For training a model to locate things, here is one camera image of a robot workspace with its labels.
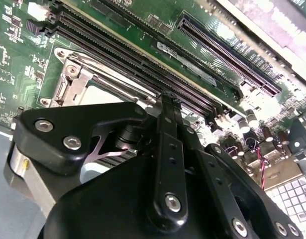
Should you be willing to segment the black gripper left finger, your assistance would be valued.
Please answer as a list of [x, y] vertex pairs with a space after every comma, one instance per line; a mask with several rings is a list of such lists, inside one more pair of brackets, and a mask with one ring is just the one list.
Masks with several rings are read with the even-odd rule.
[[14, 150], [38, 169], [37, 176], [24, 177], [25, 183], [31, 188], [43, 181], [39, 191], [56, 194], [52, 210], [66, 193], [86, 183], [80, 182], [80, 173], [92, 153], [105, 157], [134, 147], [140, 152], [135, 157], [178, 156], [184, 160], [173, 100], [177, 99], [162, 95], [157, 117], [133, 102], [23, 112], [14, 131]]

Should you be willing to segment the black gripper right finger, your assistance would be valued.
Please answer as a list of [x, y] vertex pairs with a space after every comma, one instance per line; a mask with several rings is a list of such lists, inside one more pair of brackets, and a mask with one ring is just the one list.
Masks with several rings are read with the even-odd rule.
[[301, 239], [303, 234], [247, 173], [217, 144], [203, 147], [183, 123], [181, 102], [173, 111], [185, 152], [213, 210], [211, 228], [219, 239]]

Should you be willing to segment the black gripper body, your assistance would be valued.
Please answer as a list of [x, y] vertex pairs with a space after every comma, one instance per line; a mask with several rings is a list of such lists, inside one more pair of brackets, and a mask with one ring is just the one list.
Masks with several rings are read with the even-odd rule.
[[66, 193], [44, 239], [231, 239], [205, 183], [178, 156], [135, 157]]

